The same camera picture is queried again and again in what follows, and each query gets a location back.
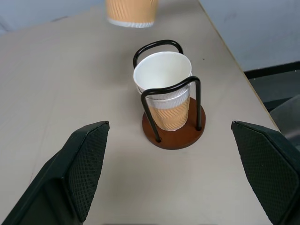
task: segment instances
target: black metal wire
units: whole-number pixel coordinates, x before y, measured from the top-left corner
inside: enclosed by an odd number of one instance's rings
[[[144,107],[146,116],[148,118],[148,121],[152,127],[152,130],[154,132],[155,135],[155,139],[156,141],[159,143],[161,142],[161,138],[159,136],[158,130],[156,128],[154,119],[151,115],[146,97],[148,95],[162,95],[162,94],[168,94],[174,91],[177,91],[181,88],[183,88],[184,86],[195,82],[196,84],[196,103],[197,103],[197,122],[196,122],[196,130],[200,131],[202,130],[201,127],[201,82],[200,79],[196,76],[190,76],[188,78],[186,78],[185,80],[181,81],[180,83],[173,85],[171,87],[167,87],[167,88],[155,88],[155,89],[147,89],[145,90],[142,95],[141,95],[141,100],[142,100],[142,105]]]
[[[137,50],[137,52],[135,53],[134,57],[133,57],[133,67],[136,68],[137,66],[137,60],[139,58],[139,56],[146,50],[149,50],[151,48],[160,46],[160,45],[173,45],[177,48],[178,52],[180,54],[183,54],[183,50],[182,47],[180,46],[180,44],[178,44],[176,41],[172,41],[172,40],[160,40],[160,41],[156,41],[153,43],[150,43],[148,45],[145,45],[144,47],[140,48],[139,50]]]

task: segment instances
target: paper cup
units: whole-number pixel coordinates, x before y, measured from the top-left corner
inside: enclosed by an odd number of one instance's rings
[[[192,76],[190,60],[177,52],[158,52],[143,59],[135,68],[133,79],[139,92],[146,89],[166,88],[180,83]],[[148,98],[164,100],[175,98],[186,92],[189,86],[178,91],[153,95]]]
[[[166,131],[176,131],[186,124],[188,120],[189,100],[189,86],[179,96],[171,99],[155,100],[146,97],[155,123],[159,128]]]
[[[158,0],[106,0],[108,21],[123,27],[152,26],[157,6]]]

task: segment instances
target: table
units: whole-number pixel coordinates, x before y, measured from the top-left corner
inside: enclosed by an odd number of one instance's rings
[[[108,120],[102,174],[85,225],[269,225],[230,125],[276,126],[197,0],[161,0],[154,27],[109,24],[103,7],[0,38],[0,222],[76,129]],[[137,49],[178,41],[202,81],[203,136],[152,145],[132,79]],[[147,54],[171,50],[161,46]]]

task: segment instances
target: wooden base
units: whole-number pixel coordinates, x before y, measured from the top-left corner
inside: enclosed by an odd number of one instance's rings
[[[196,100],[191,98],[187,123],[182,128],[176,131],[165,131],[160,129],[158,126],[156,126],[159,136],[162,139],[160,143],[158,143],[155,140],[152,127],[145,113],[142,117],[142,128],[144,130],[146,137],[152,144],[162,149],[168,149],[168,150],[183,149],[194,144],[201,137],[205,129],[206,115],[202,107],[201,107],[202,129],[200,131],[196,130],[196,116],[197,116]]]

